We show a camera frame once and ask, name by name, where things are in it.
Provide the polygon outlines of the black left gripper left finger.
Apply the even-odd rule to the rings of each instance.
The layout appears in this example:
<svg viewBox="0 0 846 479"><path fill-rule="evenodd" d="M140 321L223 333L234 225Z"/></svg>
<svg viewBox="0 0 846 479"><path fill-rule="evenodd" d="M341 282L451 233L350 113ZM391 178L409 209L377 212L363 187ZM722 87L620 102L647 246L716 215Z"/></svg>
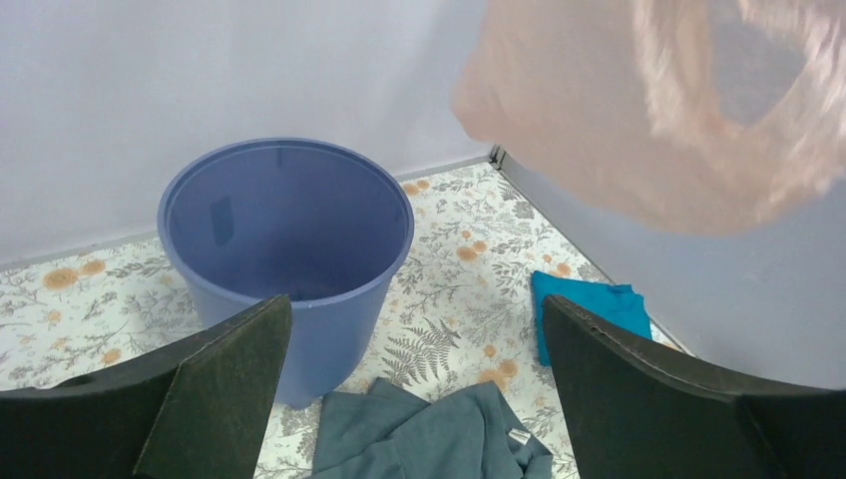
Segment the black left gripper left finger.
<svg viewBox="0 0 846 479"><path fill-rule="evenodd" d="M284 296L120 364L1 395L5 478L249 478L292 328Z"/></svg>

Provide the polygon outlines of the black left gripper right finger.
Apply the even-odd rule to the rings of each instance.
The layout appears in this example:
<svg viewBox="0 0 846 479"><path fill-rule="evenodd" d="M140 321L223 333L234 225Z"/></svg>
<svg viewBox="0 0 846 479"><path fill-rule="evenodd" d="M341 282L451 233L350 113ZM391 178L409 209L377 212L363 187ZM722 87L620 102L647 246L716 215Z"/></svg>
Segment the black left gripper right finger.
<svg viewBox="0 0 846 479"><path fill-rule="evenodd" d="M543 328L584 478L841 478L845 394L727 369L560 295Z"/></svg>

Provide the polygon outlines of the blue plastic trash bin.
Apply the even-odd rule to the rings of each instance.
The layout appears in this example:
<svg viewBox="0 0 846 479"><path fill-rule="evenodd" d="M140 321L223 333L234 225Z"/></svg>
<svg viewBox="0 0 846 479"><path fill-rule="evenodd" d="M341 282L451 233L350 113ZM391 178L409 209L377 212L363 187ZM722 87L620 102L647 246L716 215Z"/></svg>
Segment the blue plastic trash bin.
<svg viewBox="0 0 846 479"><path fill-rule="evenodd" d="M276 399L295 409L358 366L414 237L411 205L390 174L307 139L251 140L195 160L166 187L157 220L204 325L289 297Z"/></svg>

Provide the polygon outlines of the pink plastic trash bag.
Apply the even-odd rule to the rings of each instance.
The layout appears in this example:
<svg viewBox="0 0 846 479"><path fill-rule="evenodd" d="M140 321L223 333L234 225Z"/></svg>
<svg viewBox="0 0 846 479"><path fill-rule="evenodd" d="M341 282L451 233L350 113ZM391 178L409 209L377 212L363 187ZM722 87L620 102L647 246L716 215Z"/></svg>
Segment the pink plastic trash bag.
<svg viewBox="0 0 846 479"><path fill-rule="evenodd" d="M452 110L588 205L747 231L845 177L845 5L491 1Z"/></svg>

